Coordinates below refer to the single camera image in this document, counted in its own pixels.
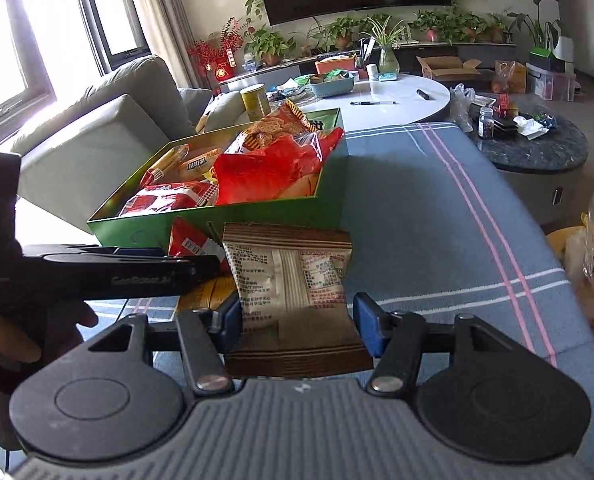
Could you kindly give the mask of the person's left hand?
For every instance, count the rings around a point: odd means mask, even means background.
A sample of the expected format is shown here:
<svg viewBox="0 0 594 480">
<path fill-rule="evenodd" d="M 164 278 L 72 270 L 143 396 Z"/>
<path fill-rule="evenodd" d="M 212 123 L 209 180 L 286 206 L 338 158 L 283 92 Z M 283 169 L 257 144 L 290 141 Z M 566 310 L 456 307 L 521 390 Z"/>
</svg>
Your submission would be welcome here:
<svg viewBox="0 0 594 480">
<path fill-rule="evenodd" d="M 50 345 L 50 352 L 56 353 L 56 356 L 80 344 L 82 336 L 76 326 L 95 327 L 98 324 L 97 314 L 83 301 L 65 304 L 59 308 L 59 312 L 65 314 L 65 320 L 56 322 L 56 341 Z M 33 363 L 42 356 L 40 347 L 19 327 L 1 315 L 0 353 L 20 363 Z"/>
</svg>

